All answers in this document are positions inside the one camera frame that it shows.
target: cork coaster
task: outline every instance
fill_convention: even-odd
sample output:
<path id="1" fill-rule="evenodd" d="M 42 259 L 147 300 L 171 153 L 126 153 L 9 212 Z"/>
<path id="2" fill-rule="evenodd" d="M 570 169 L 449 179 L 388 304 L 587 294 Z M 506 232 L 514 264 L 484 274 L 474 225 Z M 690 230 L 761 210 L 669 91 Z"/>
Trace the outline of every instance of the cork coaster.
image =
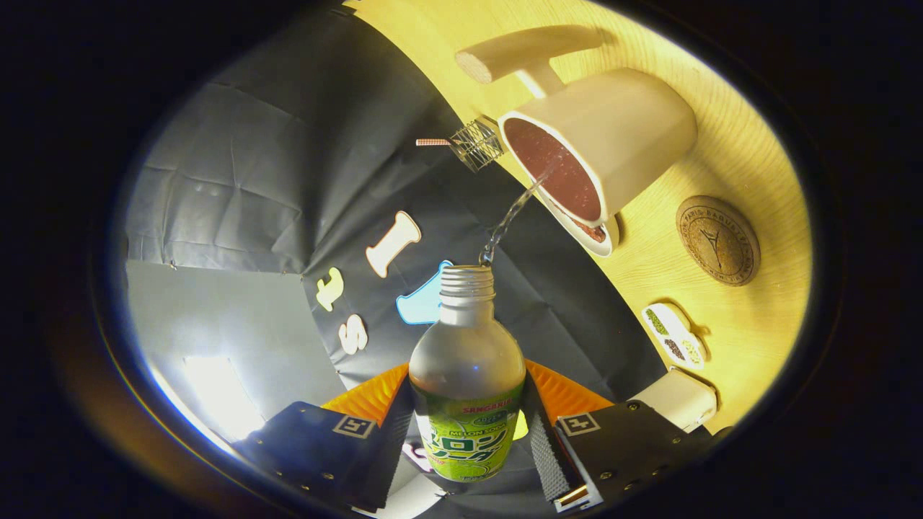
<path id="1" fill-rule="evenodd" d="M 679 204 L 677 230 L 689 255 L 714 279 L 731 286 L 749 283 L 760 269 L 760 243 L 747 219 L 712 197 Z"/>

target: white mug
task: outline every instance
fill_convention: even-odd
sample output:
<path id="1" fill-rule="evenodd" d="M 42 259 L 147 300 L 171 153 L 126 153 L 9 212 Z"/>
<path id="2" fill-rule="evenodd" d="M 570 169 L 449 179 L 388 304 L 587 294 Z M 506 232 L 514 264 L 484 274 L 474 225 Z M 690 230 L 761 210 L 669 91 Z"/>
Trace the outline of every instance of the white mug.
<path id="1" fill-rule="evenodd" d="M 573 223 L 605 225 L 692 147 L 697 131 L 692 109 L 658 78 L 621 68 L 565 85 L 548 64 L 601 43 L 593 29 L 556 26 L 513 32 L 456 54 L 479 82 L 515 73 L 535 96 L 499 118 L 500 135 L 533 181 L 556 168 L 539 191 L 584 245 L 587 235 Z M 617 229 L 613 234 L 617 244 Z M 607 255 L 605 247 L 588 248 Z"/>

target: bottle neck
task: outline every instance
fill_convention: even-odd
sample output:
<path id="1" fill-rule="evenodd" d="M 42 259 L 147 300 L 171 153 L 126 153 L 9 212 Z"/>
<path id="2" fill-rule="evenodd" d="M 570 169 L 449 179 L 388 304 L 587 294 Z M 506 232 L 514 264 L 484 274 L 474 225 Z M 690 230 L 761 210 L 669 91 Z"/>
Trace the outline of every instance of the bottle neck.
<path id="1" fill-rule="evenodd" d="M 442 271 L 441 284 L 441 322 L 475 326 L 494 318 L 494 274 L 490 267 L 446 267 Z"/>
<path id="2" fill-rule="evenodd" d="M 463 306 L 447 305 L 443 301 L 439 307 L 439 321 L 453 326 L 477 326 L 493 319 L 493 301 L 481 301 Z"/>

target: bottle label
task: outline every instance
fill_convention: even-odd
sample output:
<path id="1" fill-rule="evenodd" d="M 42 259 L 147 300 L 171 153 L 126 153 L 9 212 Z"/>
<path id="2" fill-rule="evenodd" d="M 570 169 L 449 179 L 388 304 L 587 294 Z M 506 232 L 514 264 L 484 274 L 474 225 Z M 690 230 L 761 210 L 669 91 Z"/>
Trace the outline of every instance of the bottle label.
<path id="1" fill-rule="evenodd" d="M 414 385 L 417 424 L 433 470 L 470 483 L 493 476 L 507 459 L 522 384 L 491 398 L 455 400 Z"/>

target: wooden table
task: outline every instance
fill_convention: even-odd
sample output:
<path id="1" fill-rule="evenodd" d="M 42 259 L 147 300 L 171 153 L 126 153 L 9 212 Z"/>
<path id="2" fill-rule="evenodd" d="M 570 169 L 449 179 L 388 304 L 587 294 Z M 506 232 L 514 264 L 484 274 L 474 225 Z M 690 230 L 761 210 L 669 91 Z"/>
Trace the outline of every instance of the wooden table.
<path id="1" fill-rule="evenodd" d="M 552 59 L 565 83 L 627 66 L 662 79 L 686 100 L 699 125 L 695 146 L 622 209 L 621 242 L 612 255 L 593 258 L 636 317 L 647 305 L 664 301 L 689 316 L 711 353 L 705 368 L 694 375 L 719 394 L 718 413 L 707 429 L 715 432 L 746 415 L 794 346 L 811 282 L 805 199 L 792 163 L 756 110 L 691 54 L 631 19 L 582 0 L 344 4 L 413 60 L 465 122 L 481 114 L 498 119 L 532 97 L 513 76 L 488 85 L 475 82 L 455 64 L 455 53 L 515 30 L 558 24 L 595 27 L 605 41 L 599 48 Z M 509 153 L 497 161 L 527 183 Z M 694 195 L 723 199 L 749 219 L 762 256 L 751 283 L 718 283 L 683 248 L 677 207 Z M 618 347 L 616 340 L 613 347 Z M 669 358 L 657 350 L 669 365 Z"/>

